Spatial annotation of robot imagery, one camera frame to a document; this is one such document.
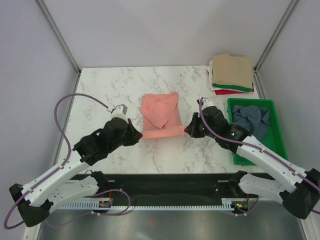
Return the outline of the salmon pink t shirt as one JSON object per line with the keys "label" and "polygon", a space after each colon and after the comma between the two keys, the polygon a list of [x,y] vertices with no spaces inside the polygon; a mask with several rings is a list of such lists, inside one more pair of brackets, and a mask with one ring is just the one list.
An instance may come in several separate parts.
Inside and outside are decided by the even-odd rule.
{"label": "salmon pink t shirt", "polygon": [[178,102],[177,92],[142,96],[140,112],[143,118],[143,139],[172,138],[185,134],[186,127],[181,122]]}

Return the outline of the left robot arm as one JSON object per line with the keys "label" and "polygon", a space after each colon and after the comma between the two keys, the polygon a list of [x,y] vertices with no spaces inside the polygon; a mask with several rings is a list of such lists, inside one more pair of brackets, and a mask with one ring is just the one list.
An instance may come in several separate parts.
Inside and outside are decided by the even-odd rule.
{"label": "left robot arm", "polygon": [[15,202],[23,224],[33,227],[43,222],[53,211],[83,197],[106,196],[110,184],[101,171],[94,171],[82,180],[67,183],[79,172],[87,170],[117,148],[133,146],[142,138],[130,119],[114,117],[80,139],[73,147],[79,159],[71,159],[53,166],[30,183],[14,184],[9,192]]}

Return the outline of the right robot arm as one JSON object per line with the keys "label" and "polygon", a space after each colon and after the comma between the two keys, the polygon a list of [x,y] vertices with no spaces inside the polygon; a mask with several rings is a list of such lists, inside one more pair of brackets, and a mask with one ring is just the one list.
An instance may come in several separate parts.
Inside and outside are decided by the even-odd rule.
{"label": "right robot arm", "polygon": [[266,179],[238,171],[229,184],[233,196],[246,193],[267,198],[282,204],[289,213],[303,220],[316,212],[314,208],[320,200],[320,172],[290,163],[245,128],[230,124],[209,99],[202,99],[199,111],[193,113],[184,131],[192,138],[214,139],[221,148],[246,158],[272,177]]}

